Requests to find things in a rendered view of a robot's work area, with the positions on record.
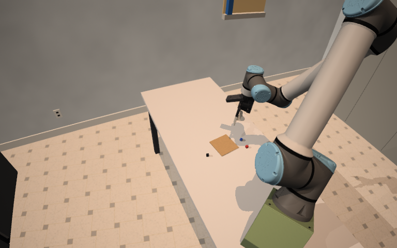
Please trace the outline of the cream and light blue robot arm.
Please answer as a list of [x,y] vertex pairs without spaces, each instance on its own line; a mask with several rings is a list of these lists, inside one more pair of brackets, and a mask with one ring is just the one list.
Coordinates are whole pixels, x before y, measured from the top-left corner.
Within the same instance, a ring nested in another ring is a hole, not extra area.
[[315,203],[337,167],[313,145],[363,59],[381,54],[397,38],[397,8],[390,0],[345,0],[342,10],[345,19],[326,58],[280,88],[265,82],[263,68],[250,65],[241,87],[241,93],[256,102],[283,109],[307,92],[286,131],[273,143],[262,144],[255,156],[259,179],[281,186],[273,203],[301,222],[313,217]]

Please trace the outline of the tan square mat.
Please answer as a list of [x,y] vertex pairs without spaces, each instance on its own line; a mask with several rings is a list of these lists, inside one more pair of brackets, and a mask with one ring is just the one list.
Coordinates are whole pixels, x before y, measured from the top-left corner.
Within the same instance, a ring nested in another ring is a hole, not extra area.
[[210,143],[221,156],[239,148],[226,134],[210,141]]

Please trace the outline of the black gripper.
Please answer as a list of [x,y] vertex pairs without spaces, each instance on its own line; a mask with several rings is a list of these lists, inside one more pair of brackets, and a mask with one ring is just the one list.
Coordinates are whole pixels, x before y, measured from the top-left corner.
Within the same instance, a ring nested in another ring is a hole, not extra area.
[[[244,95],[242,94],[242,96],[244,96]],[[243,111],[245,111],[246,113],[251,112],[251,109],[252,109],[252,106],[253,106],[253,103],[255,100],[252,97],[247,97],[247,96],[244,96],[244,98],[245,98],[245,100],[240,101],[238,104],[238,110],[235,115],[234,125],[237,120],[244,121],[245,118],[242,115]],[[241,111],[241,110],[243,110],[243,111]]]

